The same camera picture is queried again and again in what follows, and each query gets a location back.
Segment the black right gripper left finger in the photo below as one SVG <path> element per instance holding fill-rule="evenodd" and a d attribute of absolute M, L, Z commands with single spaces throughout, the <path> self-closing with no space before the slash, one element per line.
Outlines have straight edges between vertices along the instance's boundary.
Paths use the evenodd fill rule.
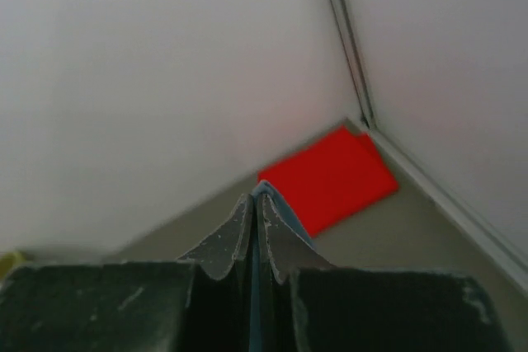
<path fill-rule="evenodd" d="M 245 351 L 254 202 L 171 260 L 23 265 L 1 288 L 4 351 Z"/>

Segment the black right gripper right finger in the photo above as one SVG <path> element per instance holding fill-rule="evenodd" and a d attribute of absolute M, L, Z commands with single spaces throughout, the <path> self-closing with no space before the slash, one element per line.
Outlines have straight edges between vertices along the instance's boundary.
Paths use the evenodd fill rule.
<path fill-rule="evenodd" d="M 257 203 L 265 351 L 508 351 L 488 295 L 471 277 L 434 270 L 338 267 Z"/>

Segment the blue-grey t-shirt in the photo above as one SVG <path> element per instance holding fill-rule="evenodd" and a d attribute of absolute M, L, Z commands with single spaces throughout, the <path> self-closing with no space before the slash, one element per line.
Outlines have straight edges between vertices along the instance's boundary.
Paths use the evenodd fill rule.
<path fill-rule="evenodd" d="M 295 214 L 295 211 L 289 206 L 284 196 L 269 181 L 261 180 L 252 190 L 251 196 L 254 203 L 260 195 L 268 194 L 271 197 L 278 214 L 285 224 L 287 224 L 294 233 L 306 242 L 312 249 L 315 249 L 313 240 L 307 233 L 303 224 Z M 249 317 L 249 352 L 262 351 L 262 332 L 260 317 L 260 284 L 259 284 L 259 249 L 258 236 L 252 243 L 252 274 L 251 274 L 251 294 L 250 294 L 250 317 Z"/>

